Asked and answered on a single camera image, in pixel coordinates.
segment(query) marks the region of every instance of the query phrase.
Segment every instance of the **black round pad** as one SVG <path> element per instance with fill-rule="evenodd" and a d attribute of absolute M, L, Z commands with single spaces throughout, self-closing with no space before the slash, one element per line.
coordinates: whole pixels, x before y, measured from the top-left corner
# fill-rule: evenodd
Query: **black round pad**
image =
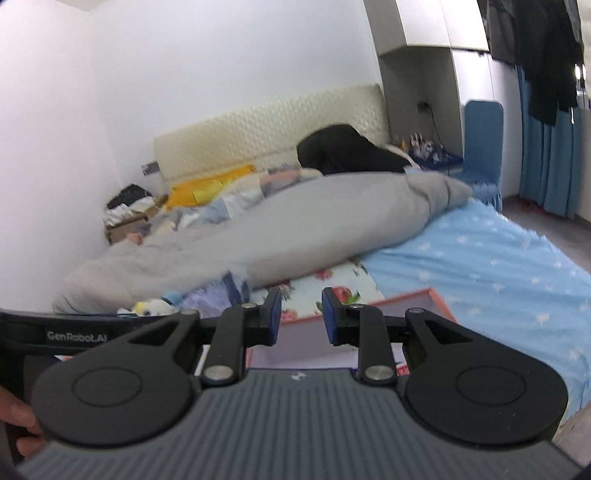
<path fill-rule="evenodd" d="M 457 389 L 474 403 L 501 406 L 513 403 L 522 396 L 525 382 L 506 368 L 476 367 L 458 376 Z"/>
<path fill-rule="evenodd" d="M 553 369 L 488 339 L 434 348 L 405 397 L 430 430 L 479 447 L 551 437 L 568 399 Z"/>
<path fill-rule="evenodd" d="M 74 382 L 74 394 L 91 407 L 116 407 L 133 400 L 142 390 L 141 377 L 125 368 L 101 368 Z"/>
<path fill-rule="evenodd" d="M 48 437 L 118 447 L 146 441 L 178 421 L 193 398 L 187 374 L 158 349 L 126 345 L 121 352 L 124 361 L 89 351 L 39 377 L 31 402 Z"/>

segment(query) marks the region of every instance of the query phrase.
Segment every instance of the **finger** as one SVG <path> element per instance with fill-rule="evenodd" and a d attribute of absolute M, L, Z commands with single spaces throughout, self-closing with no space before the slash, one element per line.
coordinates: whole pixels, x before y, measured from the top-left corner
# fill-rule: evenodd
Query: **finger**
<path fill-rule="evenodd" d="M 19 427 L 33 427 L 37 423 L 31 407 L 3 387 L 0 387 L 0 420 Z"/>
<path fill-rule="evenodd" d="M 39 437 L 23 437 L 17 440 L 17 449 L 23 457 L 35 455 L 45 446 L 46 441 Z"/>
<path fill-rule="evenodd" d="M 39 422 L 37 421 L 35 422 L 35 425 L 33 425 L 32 427 L 27 427 L 27 430 L 31 432 L 33 435 L 43 435 L 41 427 L 39 426 Z"/>

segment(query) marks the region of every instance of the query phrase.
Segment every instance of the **plush toy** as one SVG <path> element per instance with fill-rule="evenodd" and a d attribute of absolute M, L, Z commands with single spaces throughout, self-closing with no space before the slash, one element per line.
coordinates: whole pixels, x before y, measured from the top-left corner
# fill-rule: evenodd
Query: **plush toy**
<path fill-rule="evenodd" d="M 139 301 L 131 309 L 131 313 L 135 313 L 138 317 L 153 317 L 160 315 L 172 315 L 177 311 L 174 305 L 171 305 L 163 299 L 151 299 L 146 301 Z"/>
<path fill-rule="evenodd" d="M 138 317 L 172 315 L 178 311 L 177 305 L 182 301 L 182 295 L 171 291 L 163 295 L 161 299 L 150 299 L 137 302 L 131 309 L 130 313 L 135 313 Z"/>

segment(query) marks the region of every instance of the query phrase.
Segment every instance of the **upholstered headboard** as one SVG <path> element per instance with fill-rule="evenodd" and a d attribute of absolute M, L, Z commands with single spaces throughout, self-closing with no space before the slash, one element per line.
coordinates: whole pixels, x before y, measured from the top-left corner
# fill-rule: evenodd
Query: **upholstered headboard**
<path fill-rule="evenodd" d="M 297 144 L 319 128 L 353 125 L 377 145 L 388 143 L 379 85 L 313 93 L 210 118 L 154 138 L 168 185 L 254 163 L 258 169 L 297 164 Z"/>

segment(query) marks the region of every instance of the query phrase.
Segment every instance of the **chair backrest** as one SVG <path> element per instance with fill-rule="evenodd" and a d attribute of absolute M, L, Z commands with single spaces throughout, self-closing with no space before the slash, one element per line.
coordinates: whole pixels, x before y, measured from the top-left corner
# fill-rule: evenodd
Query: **chair backrest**
<path fill-rule="evenodd" d="M 503 107 L 499 102 L 472 100 L 464 110 L 464 171 L 498 184 L 503 159 Z"/>

